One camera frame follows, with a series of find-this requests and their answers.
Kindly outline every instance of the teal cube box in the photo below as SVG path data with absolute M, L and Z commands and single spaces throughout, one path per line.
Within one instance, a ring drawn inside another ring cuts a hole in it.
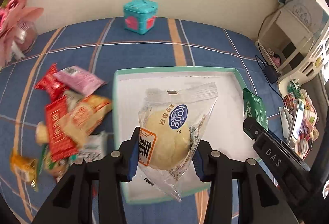
M 125 28 L 145 34 L 155 23 L 158 4 L 149 0 L 133 0 L 123 6 Z

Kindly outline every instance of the red snack package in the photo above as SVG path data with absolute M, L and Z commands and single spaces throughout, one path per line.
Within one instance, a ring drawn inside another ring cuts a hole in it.
M 53 74 L 57 72 L 56 64 L 52 64 L 45 76 L 41 78 L 35 86 L 35 89 L 45 89 L 52 102 L 61 96 L 63 91 L 67 89 L 62 82 L 58 81 L 53 76 Z
M 58 120 L 67 114 L 66 106 L 66 96 L 63 96 L 45 107 L 46 124 L 49 130 L 49 149 L 52 153 L 51 159 L 53 161 L 78 153 L 73 140 L 65 135 L 59 125 Z

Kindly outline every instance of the silver screw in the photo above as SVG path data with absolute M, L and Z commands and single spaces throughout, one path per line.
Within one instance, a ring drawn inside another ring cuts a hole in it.
M 74 163 L 77 165 L 81 165 L 83 162 L 83 159 L 81 157 L 78 157 L 76 160 L 74 160 Z
M 213 157 L 219 157 L 219 156 L 220 156 L 220 152 L 214 150 L 214 151 L 211 151 L 211 155 L 212 155 Z
M 256 165 L 257 164 L 257 161 L 254 158 L 249 158 L 247 160 L 247 162 L 248 162 L 249 165 Z
M 121 155 L 121 153 L 119 151 L 113 151 L 111 152 L 111 156 L 112 157 L 119 157 Z

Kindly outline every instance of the black cable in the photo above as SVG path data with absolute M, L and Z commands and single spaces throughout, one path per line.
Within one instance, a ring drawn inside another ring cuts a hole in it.
M 259 66 L 259 68 L 261 69 L 261 71 L 263 72 L 263 74 L 264 74 L 264 76 L 265 76 L 265 78 L 266 78 L 266 81 L 268 82 L 268 84 L 269 84 L 269 86 L 270 86 L 270 88 L 276 93 L 276 94 L 278 94 L 279 95 L 279 97 L 281 98 L 281 100 L 283 101 L 283 104 L 285 105 L 285 101 L 283 100 L 283 98 L 281 97 L 281 95 L 271 86 L 271 84 L 270 84 L 270 82 L 269 82 L 269 80 L 267 79 L 267 77 L 266 77 L 266 75 L 265 75 L 265 73 L 264 73 L 264 70 L 262 69 L 262 67 L 261 67 L 261 65 L 259 64 L 259 61 L 257 60 L 257 58 L 263 63 L 263 65 L 265 66 L 265 64 L 264 64 L 264 62 L 261 60 L 261 58 L 258 56 L 258 55 L 255 55 L 255 58 L 256 58 L 256 62 L 257 62 L 257 64 L 258 64 L 258 66 Z
M 265 61 L 265 63 L 266 63 L 266 66 L 268 66 L 269 63 L 268 63 L 268 62 L 266 61 L 266 59 L 264 58 L 264 56 L 263 56 L 263 54 L 262 54 L 262 51 L 261 51 L 261 47 L 259 46 L 259 35 L 260 35 L 260 33 L 261 33 L 261 29 L 262 29 L 263 24 L 265 23 L 265 21 L 266 21 L 267 18 L 269 18 L 271 15 L 275 14 L 277 11 L 281 10 L 284 6 L 286 6 L 289 2 L 292 2 L 292 1 L 296 1 L 296 0 L 288 0 L 284 5 L 281 5 L 278 9 L 276 9 L 275 11 L 273 11 L 272 13 L 270 13 L 269 15 L 267 15 L 267 16 L 264 18 L 264 20 L 263 20 L 263 22 L 262 22 L 262 24 L 261 24 L 261 27 L 259 28 L 258 35 L 257 35 L 257 44 L 258 44 L 258 49 L 259 49 L 259 51 L 260 51 L 260 53 L 261 53 L 261 55 L 262 55 L 262 57 L 263 57 L 263 59 L 264 59 L 264 61 Z

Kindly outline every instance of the pink snack package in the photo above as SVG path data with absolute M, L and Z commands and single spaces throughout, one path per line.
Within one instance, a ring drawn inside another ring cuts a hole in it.
M 57 73 L 54 77 L 85 97 L 94 93 L 105 82 L 94 74 L 78 67 L 70 66 Z

